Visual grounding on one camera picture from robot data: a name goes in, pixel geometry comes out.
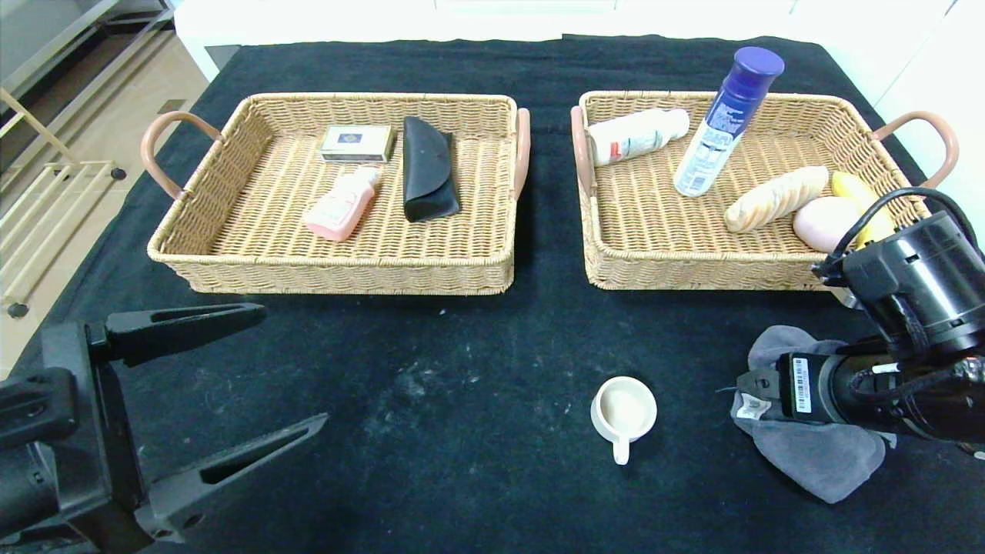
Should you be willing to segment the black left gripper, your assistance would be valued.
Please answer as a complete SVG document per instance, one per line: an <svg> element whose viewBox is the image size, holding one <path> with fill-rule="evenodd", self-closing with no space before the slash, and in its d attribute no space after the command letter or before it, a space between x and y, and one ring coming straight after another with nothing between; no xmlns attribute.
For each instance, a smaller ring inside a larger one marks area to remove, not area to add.
<svg viewBox="0 0 985 554"><path fill-rule="evenodd" d="M112 313L103 338L83 323L42 334L42 364L2 383L2 537L21 545L73 532L103 553L186 543L271 467L316 437L321 413L215 453L145 488L112 362L187 352L264 322L243 302Z"/></svg>

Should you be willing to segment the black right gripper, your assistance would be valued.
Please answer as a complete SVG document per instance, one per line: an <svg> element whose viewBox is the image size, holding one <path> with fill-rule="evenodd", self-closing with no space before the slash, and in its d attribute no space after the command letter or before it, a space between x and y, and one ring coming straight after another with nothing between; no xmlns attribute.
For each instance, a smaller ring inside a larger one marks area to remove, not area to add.
<svg viewBox="0 0 985 554"><path fill-rule="evenodd" d="M736 377L735 385L716 393L742 392L757 399L780 399L785 418L806 424L847 424L840 410L837 383L847 355L789 352L778 358L777 369L752 369Z"/></svg>

